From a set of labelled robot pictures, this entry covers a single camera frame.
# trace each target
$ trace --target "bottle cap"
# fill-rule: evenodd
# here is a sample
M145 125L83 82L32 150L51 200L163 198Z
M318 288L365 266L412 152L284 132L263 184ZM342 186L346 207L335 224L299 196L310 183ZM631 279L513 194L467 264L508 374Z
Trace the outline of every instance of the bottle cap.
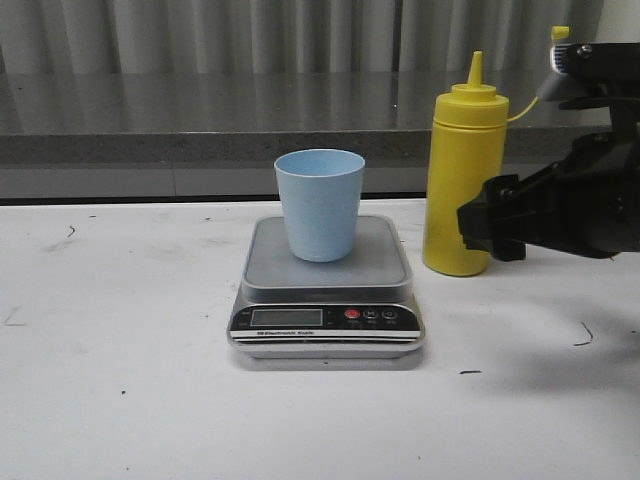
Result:
M554 25L551 29L551 40L564 40L571 34L571 29L565 25Z
M482 52L476 51L467 83L453 85L451 93L438 96L435 121L460 128L495 128L506 125L508 113L509 99L482 83Z

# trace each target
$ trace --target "white table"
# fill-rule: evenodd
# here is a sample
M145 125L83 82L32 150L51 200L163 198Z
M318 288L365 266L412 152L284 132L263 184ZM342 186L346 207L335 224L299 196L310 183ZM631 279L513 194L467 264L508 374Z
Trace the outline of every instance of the white table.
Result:
M0 478L640 478L640 256L449 278L424 208L361 213L396 223L425 349L311 370L225 337L279 204L0 208Z

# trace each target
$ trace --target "electronic scale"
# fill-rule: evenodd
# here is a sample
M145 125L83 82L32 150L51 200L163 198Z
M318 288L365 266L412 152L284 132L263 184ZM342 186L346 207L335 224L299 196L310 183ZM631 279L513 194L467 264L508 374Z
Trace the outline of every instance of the electronic scale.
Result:
M229 321L255 358L395 358L425 338L393 223L360 216L352 252L313 263L289 249L283 217L256 223Z

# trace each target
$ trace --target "light blue cup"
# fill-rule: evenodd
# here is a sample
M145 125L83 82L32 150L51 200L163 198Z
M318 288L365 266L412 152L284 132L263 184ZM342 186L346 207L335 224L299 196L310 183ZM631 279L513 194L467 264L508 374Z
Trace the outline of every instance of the light blue cup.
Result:
M332 262L354 244L364 158L344 150L313 149L275 163L289 247L311 262Z

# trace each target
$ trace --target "lcd display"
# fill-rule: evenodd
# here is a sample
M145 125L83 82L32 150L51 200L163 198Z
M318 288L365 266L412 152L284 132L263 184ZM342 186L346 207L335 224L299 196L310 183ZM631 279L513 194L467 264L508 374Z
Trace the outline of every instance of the lcd display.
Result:
M251 315L252 327L321 327L321 309L262 310Z

